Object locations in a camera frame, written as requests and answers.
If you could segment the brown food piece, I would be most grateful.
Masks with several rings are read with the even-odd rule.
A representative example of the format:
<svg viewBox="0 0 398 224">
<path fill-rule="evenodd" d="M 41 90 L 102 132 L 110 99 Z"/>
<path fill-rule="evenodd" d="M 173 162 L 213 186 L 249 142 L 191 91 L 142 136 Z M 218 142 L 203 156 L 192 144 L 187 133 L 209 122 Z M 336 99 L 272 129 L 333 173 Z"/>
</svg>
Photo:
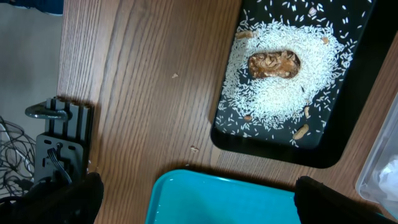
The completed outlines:
<svg viewBox="0 0 398 224">
<path fill-rule="evenodd" d="M 255 53 L 248 58 L 248 69 L 253 78 L 290 79 L 299 73 L 301 61 L 289 50 Z"/>
</svg>

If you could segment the white napkin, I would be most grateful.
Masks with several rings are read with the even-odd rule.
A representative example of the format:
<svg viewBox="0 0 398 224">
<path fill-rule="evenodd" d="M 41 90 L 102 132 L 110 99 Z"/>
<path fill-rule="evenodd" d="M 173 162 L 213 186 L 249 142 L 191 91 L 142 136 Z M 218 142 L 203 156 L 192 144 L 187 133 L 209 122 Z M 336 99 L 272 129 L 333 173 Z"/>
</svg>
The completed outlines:
<svg viewBox="0 0 398 224">
<path fill-rule="evenodd" d="M 379 174 L 379 188 L 387 199 L 397 201 L 397 155 L 391 157 Z"/>
</svg>

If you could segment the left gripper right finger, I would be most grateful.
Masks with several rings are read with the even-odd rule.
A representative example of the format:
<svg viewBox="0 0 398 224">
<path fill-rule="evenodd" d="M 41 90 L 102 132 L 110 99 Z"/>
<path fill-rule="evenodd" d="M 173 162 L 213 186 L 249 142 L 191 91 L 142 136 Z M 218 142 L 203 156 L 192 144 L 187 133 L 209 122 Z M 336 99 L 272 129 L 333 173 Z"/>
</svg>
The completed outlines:
<svg viewBox="0 0 398 224">
<path fill-rule="evenodd" d="M 394 224 L 308 176 L 296 181 L 294 203 L 302 224 Z"/>
</svg>

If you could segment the rice food waste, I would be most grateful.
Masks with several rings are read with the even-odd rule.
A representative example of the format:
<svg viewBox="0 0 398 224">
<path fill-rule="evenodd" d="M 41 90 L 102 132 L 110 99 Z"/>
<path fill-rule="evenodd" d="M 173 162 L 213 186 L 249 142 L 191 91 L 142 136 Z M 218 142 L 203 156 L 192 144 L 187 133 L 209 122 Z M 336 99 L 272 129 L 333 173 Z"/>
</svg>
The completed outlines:
<svg viewBox="0 0 398 224">
<path fill-rule="evenodd" d="M 277 1 L 262 2 L 266 15 L 271 15 Z M 283 50 L 293 51 L 301 61 L 295 77 L 252 77 L 251 55 Z M 277 129 L 289 119 L 308 114 L 313 97 L 335 82 L 338 58 L 344 51 L 329 27 L 293 26 L 282 19 L 252 27 L 238 17 L 220 97 L 246 121 Z"/>
</svg>

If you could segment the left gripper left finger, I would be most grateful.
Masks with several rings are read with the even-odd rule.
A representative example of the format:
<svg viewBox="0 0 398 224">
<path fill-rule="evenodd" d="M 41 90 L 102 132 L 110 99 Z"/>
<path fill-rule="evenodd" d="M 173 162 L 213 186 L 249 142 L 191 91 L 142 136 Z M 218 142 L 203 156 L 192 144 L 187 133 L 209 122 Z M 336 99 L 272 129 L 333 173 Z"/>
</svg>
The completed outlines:
<svg viewBox="0 0 398 224">
<path fill-rule="evenodd" d="M 96 172 L 70 185 L 42 182 L 24 196 L 1 199 L 1 224 L 92 224 L 103 197 L 104 184 Z"/>
</svg>

